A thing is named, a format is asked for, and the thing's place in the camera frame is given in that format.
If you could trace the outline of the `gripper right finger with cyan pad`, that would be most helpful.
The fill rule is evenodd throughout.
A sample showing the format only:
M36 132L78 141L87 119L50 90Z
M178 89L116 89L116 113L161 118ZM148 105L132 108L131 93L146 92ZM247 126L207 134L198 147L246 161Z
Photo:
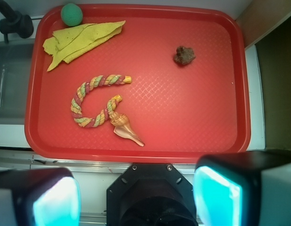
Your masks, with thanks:
M206 226L291 226L291 151L204 155L193 196Z

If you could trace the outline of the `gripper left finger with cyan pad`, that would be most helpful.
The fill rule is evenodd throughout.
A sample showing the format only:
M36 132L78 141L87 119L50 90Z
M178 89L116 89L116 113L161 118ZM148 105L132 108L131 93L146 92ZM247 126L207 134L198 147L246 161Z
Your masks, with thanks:
M77 226L79 184L67 168L0 171L0 226Z

